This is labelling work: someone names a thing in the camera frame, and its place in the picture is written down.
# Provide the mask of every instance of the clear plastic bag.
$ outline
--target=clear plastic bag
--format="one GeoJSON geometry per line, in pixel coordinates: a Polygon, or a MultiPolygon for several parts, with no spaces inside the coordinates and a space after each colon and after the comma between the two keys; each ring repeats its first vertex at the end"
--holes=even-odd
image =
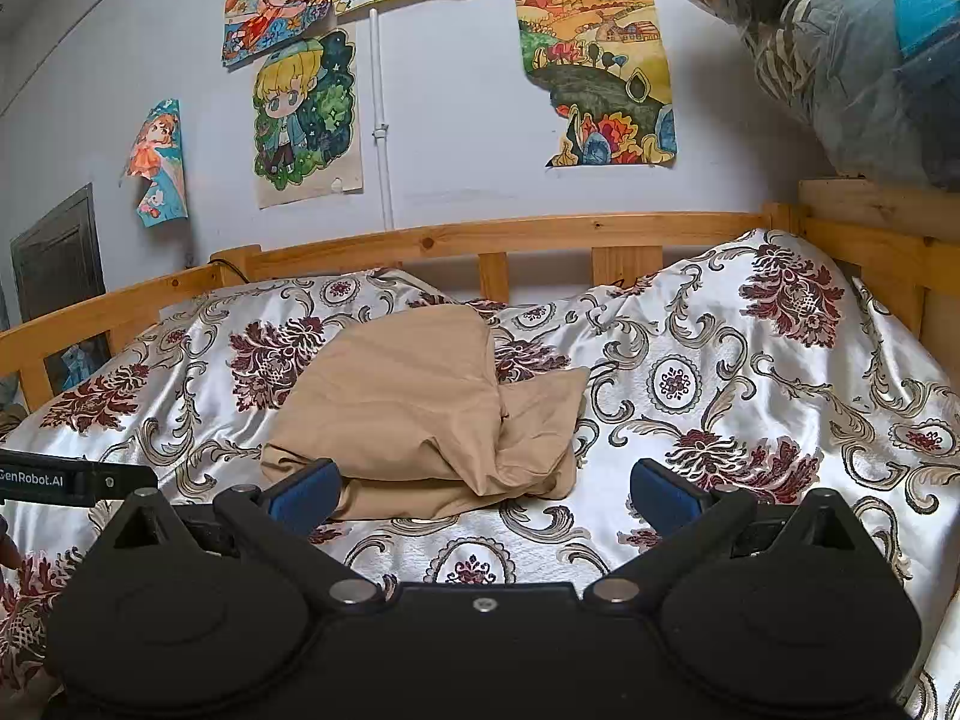
{"type": "Polygon", "coordinates": [[[692,0],[843,175],[960,190],[960,0],[692,0]]]}

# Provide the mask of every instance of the dark door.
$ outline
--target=dark door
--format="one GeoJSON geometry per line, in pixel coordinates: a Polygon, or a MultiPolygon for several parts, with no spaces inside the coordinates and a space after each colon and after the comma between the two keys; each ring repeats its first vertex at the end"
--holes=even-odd
{"type": "MultiPolygon", "coordinates": [[[[92,189],[88,184],[72,194],[11,242],[16,291],[24,322],[105,292],[92,189]]],[[[79,346],[80,354],[92,362],[93,370],[109,360],[107,338],[103,335],[82,341],[79,346]]],[[[65,351],[45,361],[55,394],[62,391],[70,376],[62,358],[65,351]]]]}

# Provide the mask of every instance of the satin bed cover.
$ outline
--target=satin bed cover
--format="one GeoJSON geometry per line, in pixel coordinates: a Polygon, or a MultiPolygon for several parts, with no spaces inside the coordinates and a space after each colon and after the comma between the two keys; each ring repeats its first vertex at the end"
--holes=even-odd
{"type": "MultiPolygon", "coordinates": [[[[6,446],[150,464],[175,502],[266,485],[259,456],[269,425],[320,348],[354,322],[444,302],[387,269],[216,290],[169,309],[93,378],[30,415],[6,446]]],[[[954,718],[960,399],[862,284],[807,242],[755,230],[630,290],[470,305],[491,325],[499,381],[590,369],[573,492],[435,521],[329,523],[311,536],[318,548],[388,592],[398,581],[582,589],[656,544],[628,495],[639,457],[701,487],[742,485],[770,502],[825,485],[853,506],[923,619],[932,649],[908,711],[954,718]]],[[[29,553],[0,586],[4,717],[35,716],[49,695],[46,616],[118,505],[0,508],[29,553]]]]}

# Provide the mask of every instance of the white pipe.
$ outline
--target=white pipe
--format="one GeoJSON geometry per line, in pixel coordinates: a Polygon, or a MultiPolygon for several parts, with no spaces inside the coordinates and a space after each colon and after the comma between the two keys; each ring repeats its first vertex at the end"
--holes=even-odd
{"type": "Polygon", "coordinates": [[[373,68],[373,143],[376,144],[376,171],[380,177],[380,207],[383,229],[395,229],[394,201],[390,193],[390,167],[387,164],[387,122],[383,114],[383,67],[380,61],[380,14],[370,9],[370,55],[373,68]]]}

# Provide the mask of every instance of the black cable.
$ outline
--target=black cable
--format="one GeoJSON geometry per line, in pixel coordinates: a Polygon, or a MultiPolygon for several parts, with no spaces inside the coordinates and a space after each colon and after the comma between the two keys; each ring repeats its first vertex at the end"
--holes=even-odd
{"type": "Polygon", "coordinates": [[[240,276],[241,279],[243,279],[244,284],[250,283],[250,279],[248,279],[247,276],[244,276],[243,271],[240,271],[240,269],[237,268],[237,266],[235,266],[233,263],[229,263],[227,262],[227,260],[222,260],[220,259],[220,257],[211,257],[210,265],[213,265],[214,263],[219,263],[220,265],[226,265],[231,271],[234,272],[234,274],[237,274],[238,276],[240,276]]]}

